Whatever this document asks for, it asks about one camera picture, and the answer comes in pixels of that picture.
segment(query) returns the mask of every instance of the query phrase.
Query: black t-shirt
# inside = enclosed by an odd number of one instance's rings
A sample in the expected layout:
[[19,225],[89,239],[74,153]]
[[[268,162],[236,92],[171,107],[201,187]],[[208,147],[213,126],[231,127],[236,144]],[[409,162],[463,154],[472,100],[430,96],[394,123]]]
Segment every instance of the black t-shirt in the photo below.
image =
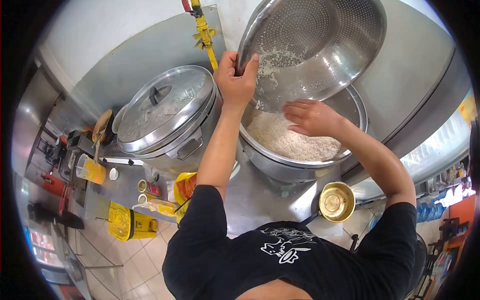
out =
[[197,186],[168,243],[163,276],[177,300],[235,299],[283,279],[313,299],[403,299],[414,264],[417,212],[409,203],[385,210],[356,253],[301,228],[276,222],[229,239],[220,194]]

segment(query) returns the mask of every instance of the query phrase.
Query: rice grain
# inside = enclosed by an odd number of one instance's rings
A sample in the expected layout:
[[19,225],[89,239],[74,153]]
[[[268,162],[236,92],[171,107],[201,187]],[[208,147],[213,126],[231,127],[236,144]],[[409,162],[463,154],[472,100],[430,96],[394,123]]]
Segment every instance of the rice grain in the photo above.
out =
[[295,160],[326,161],[334,158],[342,145],[327,136],[309,137],[288,130],[293,125],[282,113],[261,112],[253,118],[247,132],[268,150]]

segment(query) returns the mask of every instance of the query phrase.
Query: brass bowl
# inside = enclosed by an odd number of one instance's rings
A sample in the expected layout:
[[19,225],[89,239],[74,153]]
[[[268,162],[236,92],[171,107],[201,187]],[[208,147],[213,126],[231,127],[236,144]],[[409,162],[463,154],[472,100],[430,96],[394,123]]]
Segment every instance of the brass bowl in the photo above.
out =
[[331,182],[325,185],[318,200],[320,213],[330,222],[341,223],[353,214],[355,196],[352,189],[343,182]]

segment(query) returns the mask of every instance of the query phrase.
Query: stainless steel counter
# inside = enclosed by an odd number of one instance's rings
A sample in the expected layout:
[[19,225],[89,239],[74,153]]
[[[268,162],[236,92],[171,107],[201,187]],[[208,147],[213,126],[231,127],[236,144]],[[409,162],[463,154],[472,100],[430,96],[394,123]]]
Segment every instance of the stainless steel counter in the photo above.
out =
[[[318,210],[314,200],[316,194],[329,182],[340,181],[340,169],[335,168],[317,181],[306,183],[284,183],[264,175],[250,163],[237,143],[237,161],[240,169],[230,179],[225,200],[228,234],[239,235],[268,222],[303,221]],[[131,208],[137,204],[139,192],[137,183],[145,179],[142,166],[106,163],[107,174],[112,167],[119,171],[117,180],[105,179],[102,185],[93,185],[93,191]],[[159,183],[161,199],[167,198],[167,184],[164,178]],[[175,218],[167,217],[146,208],[135,211],[167,222],[175,223]],[[321,237],[341,235],[342,224],[331,223],[322,217],[317,218],[309,228]]]

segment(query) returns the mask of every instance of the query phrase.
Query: stainless steel colander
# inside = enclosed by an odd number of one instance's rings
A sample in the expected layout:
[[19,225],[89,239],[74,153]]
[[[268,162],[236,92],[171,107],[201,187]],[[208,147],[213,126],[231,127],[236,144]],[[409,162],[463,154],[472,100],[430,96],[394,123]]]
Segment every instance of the stainless steel colander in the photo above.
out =
[[379,0],[264,0],[240,42],[236,75],[260,54],[254,101],[264,111],[298,98],[327,99],[365,71],[385,33]]

